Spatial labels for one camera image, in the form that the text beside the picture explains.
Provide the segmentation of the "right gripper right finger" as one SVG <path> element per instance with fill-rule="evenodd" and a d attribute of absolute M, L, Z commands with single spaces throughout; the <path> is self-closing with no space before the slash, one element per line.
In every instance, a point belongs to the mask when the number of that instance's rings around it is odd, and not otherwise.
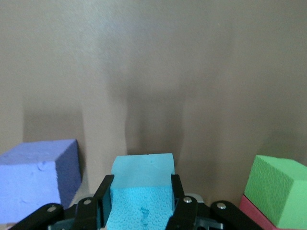
<path fill-rule="evenodd" d="M 169 218 L 169 230 L 260 230 L 250 217 L 233 203 L 220 200 L 207 206 L 185 195 L 178 174 L 171 175 L 175 209 Z"/>

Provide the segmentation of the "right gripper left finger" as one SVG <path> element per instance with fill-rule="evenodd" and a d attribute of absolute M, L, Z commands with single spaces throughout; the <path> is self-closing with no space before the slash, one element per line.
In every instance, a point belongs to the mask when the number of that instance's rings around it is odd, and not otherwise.
<path fill-rule="evenodd" d="M 57 203 L 43 205 L 11 230 L 99 230 L 111 213 L 110 187 L 114 175 L 106 175 L 93 196 L 81 199 L 68 209 Z"/>

